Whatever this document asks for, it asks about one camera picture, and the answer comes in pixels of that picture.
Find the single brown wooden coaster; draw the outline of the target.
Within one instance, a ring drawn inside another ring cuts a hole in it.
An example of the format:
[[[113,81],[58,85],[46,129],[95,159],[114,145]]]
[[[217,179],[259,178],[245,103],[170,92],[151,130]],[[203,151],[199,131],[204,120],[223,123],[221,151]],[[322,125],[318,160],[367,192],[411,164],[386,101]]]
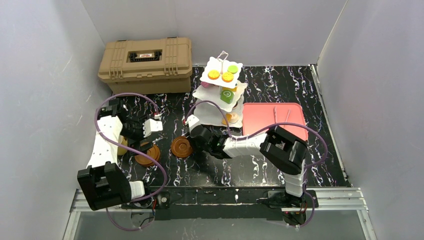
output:
[[[194,149],[186,136],[176,137],[172,141],[170,149],[172,154],[178,158],[187,158],[194,152]]]

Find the yellow mug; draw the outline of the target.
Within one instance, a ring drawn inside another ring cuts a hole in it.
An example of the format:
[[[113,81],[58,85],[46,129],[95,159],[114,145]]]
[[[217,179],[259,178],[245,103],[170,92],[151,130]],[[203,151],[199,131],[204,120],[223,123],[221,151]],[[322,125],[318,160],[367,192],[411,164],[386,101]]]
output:
[[[128,140],[127,140],[127,138],[124,137],[124,136],[122,136],[122,135],[119,136],[118,143],[121,144],[121,145],[123,145],[123,146],[125,146],[125,147],[128,146]],[[126,148],[119,146],[117,148],[117,155],[118,156],[123,156],[127,151],[128,150]]]

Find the stack of brown wooden coasters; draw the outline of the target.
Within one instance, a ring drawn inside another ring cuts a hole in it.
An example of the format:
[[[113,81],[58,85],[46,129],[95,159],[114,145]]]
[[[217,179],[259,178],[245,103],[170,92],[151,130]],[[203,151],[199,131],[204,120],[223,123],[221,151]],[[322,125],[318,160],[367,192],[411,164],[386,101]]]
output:
[[[141,166],[146,168],[153,166],[154,163],[151,159],[154,159],[157,162],[160,161],[161,152],[159,147],[156,144],[152,142],[142,142],[138,150],[148,156],[146,157],[146,156],[138,154],[134,157],[135,161]]]

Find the orange biscuit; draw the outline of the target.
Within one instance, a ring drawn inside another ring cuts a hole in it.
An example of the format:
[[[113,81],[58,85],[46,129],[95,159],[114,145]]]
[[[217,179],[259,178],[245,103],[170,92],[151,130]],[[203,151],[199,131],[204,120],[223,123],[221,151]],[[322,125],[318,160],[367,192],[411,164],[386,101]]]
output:
[[[223,119],[222,119],[221,123],[222,123],[223,125],[227,126],[227,125],[230,123],[231,118],[232,118],[232,115],[231,115],[231,114],[229,114],[229,113],[227,113],[227,114],[223,117]]]

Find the white round cake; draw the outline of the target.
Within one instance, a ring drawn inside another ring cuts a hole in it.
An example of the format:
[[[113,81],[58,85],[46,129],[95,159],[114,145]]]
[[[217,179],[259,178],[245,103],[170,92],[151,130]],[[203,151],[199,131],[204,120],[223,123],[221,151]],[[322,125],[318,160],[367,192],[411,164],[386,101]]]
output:
[[[235,124],[240,118],[240,116],[237,113],[229,113],[228,115],[229,115],[228,121],[231,124]]]

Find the white three-tier cake stand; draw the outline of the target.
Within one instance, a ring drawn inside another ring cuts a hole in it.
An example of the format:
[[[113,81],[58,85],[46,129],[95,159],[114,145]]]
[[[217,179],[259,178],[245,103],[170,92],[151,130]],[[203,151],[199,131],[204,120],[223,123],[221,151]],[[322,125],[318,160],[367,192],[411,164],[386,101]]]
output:
[[[244,93],[248,84],[239,80],[241,62],[228,60],[222,51],[211,56],[200,77],[200,86],[192,96],[198,104],[192,114],[203,125],[241,128],[243,126]]]

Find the green roll cake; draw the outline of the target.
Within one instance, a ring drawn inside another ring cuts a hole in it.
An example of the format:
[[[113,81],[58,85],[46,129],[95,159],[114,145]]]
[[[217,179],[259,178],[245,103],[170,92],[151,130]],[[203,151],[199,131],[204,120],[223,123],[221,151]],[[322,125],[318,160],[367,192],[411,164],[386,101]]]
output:
[[[234,100],[234,92],[228,89],[222,90],[220,93],[220,100],[226,104],[231,104]]]

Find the pink cake slice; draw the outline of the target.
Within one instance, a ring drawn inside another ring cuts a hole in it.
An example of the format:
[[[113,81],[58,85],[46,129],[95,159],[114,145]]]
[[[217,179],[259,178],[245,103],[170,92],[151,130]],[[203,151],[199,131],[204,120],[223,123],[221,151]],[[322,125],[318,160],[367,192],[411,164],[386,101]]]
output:
[[[207,88],[209,88],[209,87],[211,86],[211,84],[210,84],[210,83],[208,83],[208,82],[204,82],[204,81],[202,81],[200,84],[201,84],[201,86],[202,86],[202,87],[204,87],[204,88],[206,88],[206,89],[207,89]]]

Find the pink serving tray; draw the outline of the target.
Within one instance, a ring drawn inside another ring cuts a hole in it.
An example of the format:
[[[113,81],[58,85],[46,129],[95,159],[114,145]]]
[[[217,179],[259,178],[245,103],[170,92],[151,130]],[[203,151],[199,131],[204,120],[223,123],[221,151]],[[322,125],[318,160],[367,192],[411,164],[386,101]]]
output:
[[[294,102],[257,102],[243,104],[242,133],[251,135],[275,123],[295,123],[306,125],[304,112]]]

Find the round orange waffle cookie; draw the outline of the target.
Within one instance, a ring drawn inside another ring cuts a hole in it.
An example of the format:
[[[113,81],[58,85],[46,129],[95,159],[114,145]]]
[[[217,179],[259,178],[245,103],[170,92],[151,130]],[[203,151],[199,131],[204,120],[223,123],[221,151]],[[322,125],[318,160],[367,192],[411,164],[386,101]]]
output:
[[[218,70],[210,70],[207,76],[210,80],[217,80],[221,76],[221,73]]]

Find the tan plastic tool case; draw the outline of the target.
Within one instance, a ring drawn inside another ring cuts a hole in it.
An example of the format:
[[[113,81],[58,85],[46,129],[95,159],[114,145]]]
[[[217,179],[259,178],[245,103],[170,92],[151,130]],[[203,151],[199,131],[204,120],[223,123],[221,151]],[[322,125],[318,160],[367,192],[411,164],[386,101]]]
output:
[[[192,41],[187,37],[109,42],[98,69],[114,94],[189,93],[192,73]]]

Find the green round macaron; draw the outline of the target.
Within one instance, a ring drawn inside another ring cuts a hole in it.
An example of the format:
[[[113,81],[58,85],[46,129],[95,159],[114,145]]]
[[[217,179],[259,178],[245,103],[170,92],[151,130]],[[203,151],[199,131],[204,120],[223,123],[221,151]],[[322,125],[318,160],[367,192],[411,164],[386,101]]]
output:
[[[227,68],[227,71],[233,75],[235,75],[238,72],[239,68],[237,65],[229,65]]]

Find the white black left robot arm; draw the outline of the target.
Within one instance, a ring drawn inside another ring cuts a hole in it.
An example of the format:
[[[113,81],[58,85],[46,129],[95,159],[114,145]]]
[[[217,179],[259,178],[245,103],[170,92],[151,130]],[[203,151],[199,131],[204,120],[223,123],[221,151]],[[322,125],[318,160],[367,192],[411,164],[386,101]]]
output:
[[[143,181],[129,181],[118,166],[120,139],[137,144],[135,150],[147,153],[151,142],[140,144],[153,132],[163,130],[160,115],[130,118],[121,99],[111,99],[96,117],[98,131],[93,151],[85,169],[77,173],[77,181],[93,211],[126,204],[142,198],[147,192]]]

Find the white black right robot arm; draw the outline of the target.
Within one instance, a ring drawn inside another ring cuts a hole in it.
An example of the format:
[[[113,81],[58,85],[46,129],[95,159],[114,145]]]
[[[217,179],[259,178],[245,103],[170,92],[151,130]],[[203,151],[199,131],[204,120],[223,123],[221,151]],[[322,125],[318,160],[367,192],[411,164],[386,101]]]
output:
[[[214,134],[199,125],[186,136],[194,150],[217,159],[261,155],[283,173],[287,195],[297,198],[304,195],[307,143],[286,129],[273,126],[256,136],[230,137]]]

